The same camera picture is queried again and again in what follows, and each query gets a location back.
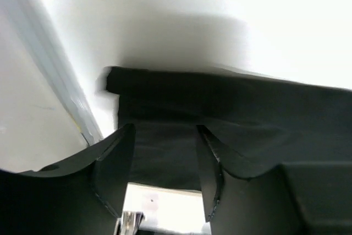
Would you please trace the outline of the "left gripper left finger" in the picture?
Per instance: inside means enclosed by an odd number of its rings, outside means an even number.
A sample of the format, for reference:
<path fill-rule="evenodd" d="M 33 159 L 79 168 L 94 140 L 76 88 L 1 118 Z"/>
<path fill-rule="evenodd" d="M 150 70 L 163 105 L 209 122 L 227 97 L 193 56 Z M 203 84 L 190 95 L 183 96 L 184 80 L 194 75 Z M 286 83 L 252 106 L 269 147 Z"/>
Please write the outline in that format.
<path fill-rule="evenodd" d="M 1 234 L 115 234 L 135 127 L 40 171 L 1 171 Z"/>

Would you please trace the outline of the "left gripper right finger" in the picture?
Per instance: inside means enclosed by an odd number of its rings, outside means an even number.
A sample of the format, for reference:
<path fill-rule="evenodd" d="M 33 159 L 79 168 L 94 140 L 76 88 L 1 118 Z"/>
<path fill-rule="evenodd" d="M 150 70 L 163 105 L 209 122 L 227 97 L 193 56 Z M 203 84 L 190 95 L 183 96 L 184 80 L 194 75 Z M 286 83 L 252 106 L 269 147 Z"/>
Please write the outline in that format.
<path fill-rule="evenodd" d="M 351 163 L 278 165 L 254 178 L 226 169 L 203 125 L 196 153 L 212 234 L 351 234 Z"/>

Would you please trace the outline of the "black trousers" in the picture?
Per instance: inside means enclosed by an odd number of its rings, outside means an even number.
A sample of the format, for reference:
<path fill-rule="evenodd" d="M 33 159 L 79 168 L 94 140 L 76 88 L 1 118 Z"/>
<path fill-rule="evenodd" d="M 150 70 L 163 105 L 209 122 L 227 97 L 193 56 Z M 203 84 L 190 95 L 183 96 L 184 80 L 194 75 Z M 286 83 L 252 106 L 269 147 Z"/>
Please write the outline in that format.
<path fill-rule="evenodd" d="M 195 127 L 238 177 L 280 163 L 351 161 L 351 92 L 243 75 L 108 67 L 100 90 L 119 97 L 118 127 L 136 127 L 130 181 L 199 190 Z"/>

